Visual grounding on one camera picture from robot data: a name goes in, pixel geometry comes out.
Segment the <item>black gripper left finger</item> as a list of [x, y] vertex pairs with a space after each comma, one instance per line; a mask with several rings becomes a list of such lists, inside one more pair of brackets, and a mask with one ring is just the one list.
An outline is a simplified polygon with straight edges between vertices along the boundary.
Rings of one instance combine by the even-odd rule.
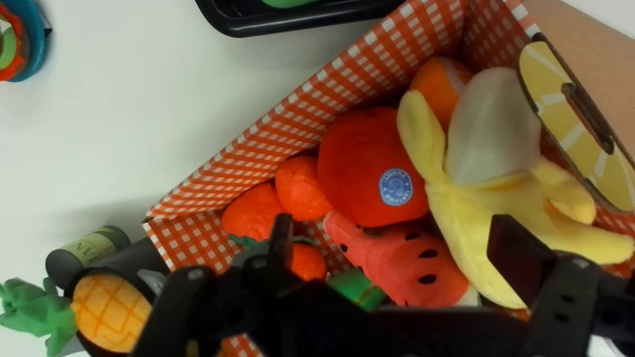
[[268, 357], [365, 357], [367, 314], [320, 280], [292, 270], [292, 219], [278, 215], [262, 252], [238, 254], [216, 276], [179, 268], [157, 298], [131, 357], [214, 357], [248, 336]]

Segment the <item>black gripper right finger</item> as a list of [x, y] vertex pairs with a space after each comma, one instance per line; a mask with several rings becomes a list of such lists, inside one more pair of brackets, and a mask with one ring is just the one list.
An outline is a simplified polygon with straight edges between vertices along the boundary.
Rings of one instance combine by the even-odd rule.
[[552, 250], [508, 215], [490, 223], [486, 256], [530, 310], [522, 357], [588, 357], [592, 338], [635, 357], [635, 280]]

